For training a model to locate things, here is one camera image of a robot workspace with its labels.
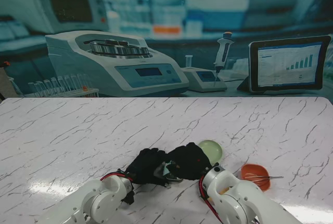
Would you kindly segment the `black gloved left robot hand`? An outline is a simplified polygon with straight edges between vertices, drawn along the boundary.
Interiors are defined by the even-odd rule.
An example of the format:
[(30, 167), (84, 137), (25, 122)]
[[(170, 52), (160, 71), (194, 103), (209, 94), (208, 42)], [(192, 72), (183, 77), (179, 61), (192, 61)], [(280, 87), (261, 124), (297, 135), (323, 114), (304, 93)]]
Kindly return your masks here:
[(167, 180), (155, 176), (155, 170), (166, 161), (166, 152), (158, 148), (144, 148), (127, 167), (125, 174), (138, 185), (152, 184), (165, 187)]

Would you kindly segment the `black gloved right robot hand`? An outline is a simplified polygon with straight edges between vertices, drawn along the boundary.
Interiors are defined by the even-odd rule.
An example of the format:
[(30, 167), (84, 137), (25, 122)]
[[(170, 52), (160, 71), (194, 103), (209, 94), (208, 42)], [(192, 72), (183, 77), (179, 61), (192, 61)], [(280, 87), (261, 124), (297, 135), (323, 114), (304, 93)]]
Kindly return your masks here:
[(199, 180), (212, 168), (203, 150), (193, 142), (179, 146), (166, 155), (167, 169), (172, 175), (186, 180)]

